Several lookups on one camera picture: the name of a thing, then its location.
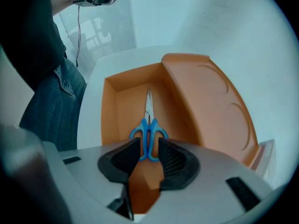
orange container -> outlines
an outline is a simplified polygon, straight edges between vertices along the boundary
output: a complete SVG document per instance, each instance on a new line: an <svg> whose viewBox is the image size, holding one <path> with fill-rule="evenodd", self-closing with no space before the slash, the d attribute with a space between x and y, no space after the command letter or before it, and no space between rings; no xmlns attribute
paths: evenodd
<svg viewBox="0 0 299 224"><path fill-rule="evenodd" d="M139 126L148 88L155 118L169 138L221 151L251 166L259 147L250 114L226 75L202 55L167 54L161 63L107 77L101 110L103 145L127 139ZM155 137L154 157L158 137L162 135ZM129 179L135 214L147 212L158 199L163 178L159 162L138 162Z"/></svg>

scissors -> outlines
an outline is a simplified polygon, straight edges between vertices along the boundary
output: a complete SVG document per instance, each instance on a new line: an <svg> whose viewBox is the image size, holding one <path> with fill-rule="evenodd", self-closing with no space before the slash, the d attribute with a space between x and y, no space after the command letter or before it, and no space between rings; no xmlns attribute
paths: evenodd
<svg viewBox="0 0 299 224"><path fill-rule="evenodd" d="M158 121L154 118L153 99L152 99L150 89L148 89L148 95L146 97L144 119L142 119L141 124L131 132L130 138L133 138L135 133L138 131L142 132L143 152L144 152L143 156L140 157L139 161L143 161L147 157L152 162L159 161L159 158L155 158L151 155L151 153L153 152L153 148L154 148L155 134L156 134L156 132L160 132L163 134L164 138L168 138L168 134L164 129L162 129L158 125ZM150 131L149 150L147 149L148 148L148 146L147 146L148 131Z"/></svg>

person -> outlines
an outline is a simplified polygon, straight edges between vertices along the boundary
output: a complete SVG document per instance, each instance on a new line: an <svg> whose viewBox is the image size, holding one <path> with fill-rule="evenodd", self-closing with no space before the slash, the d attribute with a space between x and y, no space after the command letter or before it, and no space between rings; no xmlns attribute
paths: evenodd
<svg viewBox="0 0 299 224"><path fill-rule="evenodd" d="M73 1L22 0L21 9L4 9L1 25L6 55L35 92L20 127L56 144L58 151L77 148L79 112L86 89L82 75L65 58L66 47L53 21L53 15Z"/></svg>

blue scissors handle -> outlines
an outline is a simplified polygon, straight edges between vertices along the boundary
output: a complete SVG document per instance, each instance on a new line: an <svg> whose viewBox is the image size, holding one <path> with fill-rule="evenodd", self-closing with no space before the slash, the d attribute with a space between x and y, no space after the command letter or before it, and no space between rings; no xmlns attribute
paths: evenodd
<svg viewBox="0 0 299 224"><path fill-rule="evenodd" d="M154 141L155 141L155 134L156 132L160 132L161 134L163 134L164 138L168 138L168 134L167 132L161 128L158 125L158 120L154 119L150 126L149 126L149 130L150 130L150 139L149 139L149 152L148 152L148 158L149 160L151 160L152 162L158 162L159 158L155 158L153 157L151 154L153 152L153 148L154 148Z"/></svg>
<svg viewBox="0 0 299 224"><path fill-rule="evenodd" d="M149 130L149 126L148 126L146 119L142 119L141 124L136 129L134 129L130 134L130 138L133 138L136 132L138 132L138 131L142 132L142 142L143 142L143 153L144 154L142 157L140 157L139 161L145 160L148 155L148 146L147 146L148 130Z"/></svg>

blue jeans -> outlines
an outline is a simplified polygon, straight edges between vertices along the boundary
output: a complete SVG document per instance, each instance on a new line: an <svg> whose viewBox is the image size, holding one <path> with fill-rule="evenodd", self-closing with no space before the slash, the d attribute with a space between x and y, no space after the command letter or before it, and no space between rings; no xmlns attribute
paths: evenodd
<svg viewBox="0 0 299 224"><path fill-rule="evenodd" d="M56 145L58 151L77 149L77 128L86 82L76 67L64 58L38 86L20 127Z"/></svg>

